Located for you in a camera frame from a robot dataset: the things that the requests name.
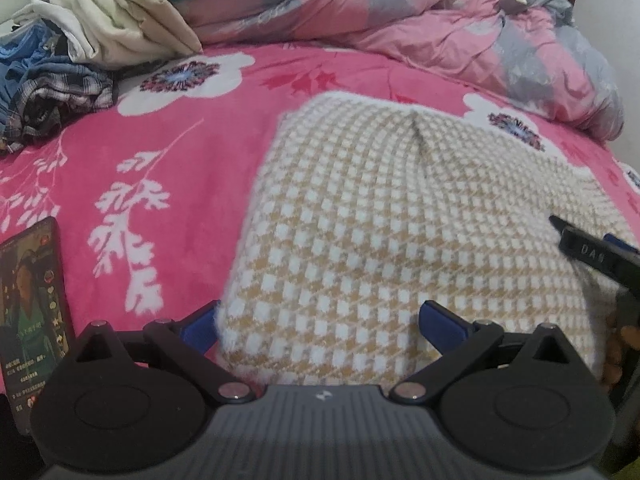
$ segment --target plaid shirt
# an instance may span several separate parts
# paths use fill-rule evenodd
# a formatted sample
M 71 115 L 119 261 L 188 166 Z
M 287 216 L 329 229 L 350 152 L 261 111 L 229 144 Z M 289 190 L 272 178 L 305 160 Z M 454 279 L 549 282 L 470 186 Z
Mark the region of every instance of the plaid shirt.
M 49 57 L 31 67 L 29 77 L 9 103 L 0 153 L 15 153 L 30 140 L 58 133 L 73 118 L 114 103 L 111 75 L 68 56 Z

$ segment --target folded clothes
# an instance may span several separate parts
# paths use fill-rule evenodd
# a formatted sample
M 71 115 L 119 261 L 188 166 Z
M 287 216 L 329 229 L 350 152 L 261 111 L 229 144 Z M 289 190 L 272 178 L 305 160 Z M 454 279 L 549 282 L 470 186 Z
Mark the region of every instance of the folded clothes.
M 37 20 L 0 40 L 0 73 L 8 75 L 0 82 L 0 153 L 15 153 L 75 117 L 113 105 L 111 75 L 59 55 L 61 38 Z M 66 51 L 66 41 L 62 46 Z
M 118 69 L 202 50 L 195 33 L 167 0 L 34 1 L 14 15 L 55 23 L 69 40 L 69 57 Z

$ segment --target beige cloth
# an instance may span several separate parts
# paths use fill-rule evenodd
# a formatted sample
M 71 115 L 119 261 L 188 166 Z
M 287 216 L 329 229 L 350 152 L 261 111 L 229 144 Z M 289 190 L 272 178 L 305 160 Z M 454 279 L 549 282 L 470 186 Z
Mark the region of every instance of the beige cloth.
M 50 3 L 54 7 L 47 7 L 45 18 L 57 23 L 63 31 L 69 29 L 68 15 L 57 11 L 55 6 L 68 9 L 81 25 L 84 37 L 78 37 L 75 27 L 70 38 L 74 47 L 69 56 L 75 62 L 115 69 L 202 51 L 194 31 L 167 0 L 50 0 Z M 42 6 L 31 6 L 28 12 L 23 9 L 16 17 L 21 20 L 33 17 L 39 8 L 43 9 Z M 78 44 L 89 47 L 78 49 Z
M 564 257 L 556 214 L 634 241 L 587 169 L 423 107 L 341 93 L 281 125 L 254 187 L 216 327 L 261 383 L 381 383 L 437 352 L 437 300 L 509 331 L 557 323 L 594 373 L 612 282 Z

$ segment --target phone screen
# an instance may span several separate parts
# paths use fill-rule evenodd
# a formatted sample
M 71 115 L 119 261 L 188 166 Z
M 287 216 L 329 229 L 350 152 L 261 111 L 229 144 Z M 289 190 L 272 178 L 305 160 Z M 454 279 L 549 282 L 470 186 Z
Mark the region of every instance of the phone screen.
M 53 218 L 0 246 L 0 287 L 2 377 L 16 427 L 29 434 L 31 407 L 73 339 Z

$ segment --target metal screw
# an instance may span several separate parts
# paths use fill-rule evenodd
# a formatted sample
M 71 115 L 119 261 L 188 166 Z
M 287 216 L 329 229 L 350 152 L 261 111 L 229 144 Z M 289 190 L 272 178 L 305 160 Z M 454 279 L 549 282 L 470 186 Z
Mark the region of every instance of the metal screw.
M 427 393 L 427 389 L 419 383 L 400 383 L 396 386 L 394 390 L 396 395 L 402 397 L 403 399 L 420 399 L 424 397 Z
M 218 393 L 225 399 L 244 399 L 251 393 L 251 388 L 244 383 L 225 383 L 218 388 Z

